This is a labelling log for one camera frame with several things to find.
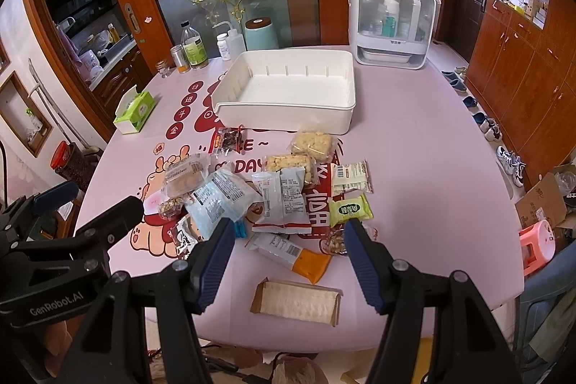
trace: blue gripper pad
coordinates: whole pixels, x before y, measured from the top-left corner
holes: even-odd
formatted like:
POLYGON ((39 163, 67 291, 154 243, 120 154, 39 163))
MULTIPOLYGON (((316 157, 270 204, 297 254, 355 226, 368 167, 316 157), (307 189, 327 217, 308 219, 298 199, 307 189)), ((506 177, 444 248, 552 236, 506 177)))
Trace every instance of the blue gripper pad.
POLYGON ((374 251, 377 250, 373 248, 373 245, 377 243, 370 239, 359 220, 352 219, 346 222, 344 227, 344 244, 366 303, 374 306, 378 314, 384 314, 385 302, 380 286, 381 275, 376 266, 378 259, 374 258, 374 251))
POLYGON ((200 313, 214 303, 228 259, 234 248, 234 240, 234 223, 228 218, 223 218, 210 239, 201 243, 204 245, 202 252, 190 273, 192 283, 199 287, 196 304, 200 313))

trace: small glass jar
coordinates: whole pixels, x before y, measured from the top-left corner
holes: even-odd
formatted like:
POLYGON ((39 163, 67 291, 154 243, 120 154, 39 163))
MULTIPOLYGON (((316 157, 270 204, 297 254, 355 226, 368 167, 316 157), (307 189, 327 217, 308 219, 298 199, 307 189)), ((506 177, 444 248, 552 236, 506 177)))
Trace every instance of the small glass jar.
POLYGON ((156 63, 156 70, 162 78, 168 77, 173 72, 173 70, 170 68, 170 65, 168 64, 168 61, 165 59, 162 59, 156 63))

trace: green snack package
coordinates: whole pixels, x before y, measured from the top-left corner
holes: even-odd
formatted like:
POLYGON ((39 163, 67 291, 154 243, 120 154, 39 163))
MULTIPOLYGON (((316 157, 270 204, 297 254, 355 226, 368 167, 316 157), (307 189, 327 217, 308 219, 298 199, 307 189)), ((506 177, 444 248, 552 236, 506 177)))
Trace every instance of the green snack package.
POLYGON ((330 227, 344 223, 351 218, 357 218, 359 220, 370 220, 374 218, 364 193, 362 193, 360 197, 352 199, 339 201, 330 200, 328 207, 330 209, 330 227))

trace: cabinet handle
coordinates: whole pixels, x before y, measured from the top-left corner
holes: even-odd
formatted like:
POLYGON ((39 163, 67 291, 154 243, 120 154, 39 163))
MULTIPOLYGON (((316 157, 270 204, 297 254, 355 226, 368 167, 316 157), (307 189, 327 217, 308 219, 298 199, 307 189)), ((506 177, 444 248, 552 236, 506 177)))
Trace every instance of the cabinet handle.
POLYGON ((557 60, 557 61, 560 60, 560 59, 558 59, 558 56, 557 56, 556 54, 554 54, 554 52, 553 52, 550 48, 548 48, 548 52, 549 52, 550 54, 552 54, 552 57, 554 57, 555 60, 557 60))

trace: white plastic tray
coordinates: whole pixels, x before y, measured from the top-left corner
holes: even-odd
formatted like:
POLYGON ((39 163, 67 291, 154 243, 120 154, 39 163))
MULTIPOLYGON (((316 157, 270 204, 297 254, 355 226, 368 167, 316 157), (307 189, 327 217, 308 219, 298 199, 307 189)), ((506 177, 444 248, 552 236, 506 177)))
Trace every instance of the white plastic tray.
POLYGON ((228 127, 342 135, 354 106, 352 54, 329 49, 247 51, 212 93, 228 127))

